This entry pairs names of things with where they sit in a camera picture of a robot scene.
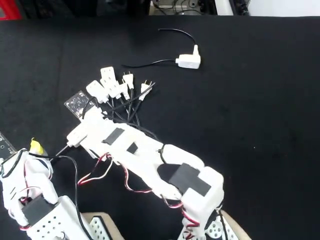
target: black circuit board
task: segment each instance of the black circuit board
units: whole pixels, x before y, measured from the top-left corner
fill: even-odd
[[[72,112],[78,119],[82,117],[82,113],[84,107],[86,106],[87,102],[89,101],[89,97],[84,94],[82,91],[77,92],[73,95],[68,101],[64,103],[67,109]],[[91,109],[95,104],[93,102],[89,102],[88,106],[86,107],[86,112]]]
[[[16,149],[0,132],[0,160],[5,161],[16,153]]]

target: wire bundle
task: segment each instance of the wire bundle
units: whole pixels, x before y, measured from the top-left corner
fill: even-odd
[[[114,102],[114,104],[109,103],[109,102],[107,102],[106,105],[105,104],[99,104],[95,97],[91,97],[86,102],[86,104],[85,104],[85,106],[83,108],[82,119],[85,118],[89,103],[93,102],[94,105],[97,108],[101,107],[102,110],[106,110],[107,113],[102,112],[102,114],[104,115],[105,118],[113,120],[113,121],[115,121],[117,123],[128,124],[129,126],[132,126],[132,127],[136,128],[136,129],[144,132],[149,137],[159,141],[158,137],[153,132],[151,132],[151,131],[149,131],[149,130],[147,130],[144,127],[141,126],[140,120],[139,120],[139,117],[138,117],[138,109],[139,109],[140,104],[141,104],[141,101],[139,101],[139,97],[142,96],[143,94],[145,94],[146,92],[150,91],[155,84],[156,83],[150,84],[150,86],[146,90],[142,91],[137,96],[134,96],[134,91],[133,90],[130,91],[130,99],[127,100],[126,102],[124,102],[120,98],[119,101],[120,101],[121,104],[118,105],[118,106],[115,105],[115,102]]]
[[[106,158],[107,160],[110,160],[110,165],[109,167],[106,169],[106,171],[104,172],[103,175],[99,176],[99,177],[92,177],[92,178],[89,178],[87,179],[97,168],[98,164],[104,159]],[[87,175],[85,175],[84,177],[82,177],[78,182],[78,186],[81,186],[81,185],[84,185],[86,183],[89,183],[91,181],[94,181],[94,180],[100,180],[100,179],[103,179],[109,172],[109,170],[111,169],[112,167],[112,164],[114,163],[114,160],[111,156],[110,153],[106,152],[105,154],[103,154],[101,157],[99,157],[98,161],[96,162],[96,164],[94,165],[92,171],[90,173],[88,173]]]

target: white cable connector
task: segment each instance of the white cable connector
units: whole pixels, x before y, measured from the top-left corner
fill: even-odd
[[[179,58],[175,59],[175,63],[181,68],[198,69],[201,63],[198,45],[194,45],[193,54],[180,54]]]
[[[129,74],[124,74],[122,80],[128,85],[129,89],[134,89],[134,75],[129,72]]]
[[[145,90],[147,90],[152,84],[152,81],[150,82],[150,84],[147,83],[147,80],[145,80],[144,83],[141,84],[141,93],[143,93]],[[143,101],[145,99],[145,97],[148,95],[148,93],[150,93],[152,90],[152,87],[146,91],[144,94],[142,94],[140,97],[139,97],[139,100],[140,101]]]
[[[123,94],[125,100],[129,100],[130,96],[128,93],[128,85],[125,82],[123,82],[122,84],[119,85],[119,88],[120,88],[121,93]]]
[[[109,91],[111,98],[121,98],[121,89],[119,83],[116,80],[115,70],[112,66],[104,67],[100,69],[102,86]]]
[[[112,66],[104,67],[100,69],[101,72],[101,78],[106,79],[112,83],[116,83],[116,74],[115,70]]]
[[[119,99],[121,98],[121,88],[118,82],[114,83],[113,81],[109,81],[108,79],[101,78],[100,83],[102,86],[109,91],[109,95],[111,98]]]
[[[92,81],[85,89],[92,97],[95,97],[100,104],[106,103],[109,100],[108,90],[97,80]]]

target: black table surface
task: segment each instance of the black table surface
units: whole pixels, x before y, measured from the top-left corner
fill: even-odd
[[[199,156],[224,176],[223,208],[253,239],[318,238],[320,18],[154,16],[0,22],[0,131],[17,148],[36,137],[54,154],[78,120],[64,102],[100,68],[201,54],[198,70],[164,64],[132,69],[156,82],[142,125]],[[81,149],[80,174],[94,161]],[[60,195],[74,198],[74,168],[54,165]],[[133,188],[143,188],[130,175]],[[79,190],[81,212],[110,214],[125,239],[176,239],[182,215],[153,194],[125,190],[113,167]],[[1,206],[3,239],[26,236]]]

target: black tape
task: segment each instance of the black tape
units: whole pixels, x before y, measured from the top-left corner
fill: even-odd
[[[116,140],[117,138],[120,137],[120,135],[124,132],[125,130],[123,130],[122,128],[116,128],[115,130],[113,130],[113,132],[105,139],[103,140],[102,142],[104,144],[109,144],[109,145],[112,145]]]
[[[192,188],[197,193],[205,196],[211,186],[198,177],[200,171],[192,166],[183,163],[172,175],[169,184],[174,185],[182,194]]]

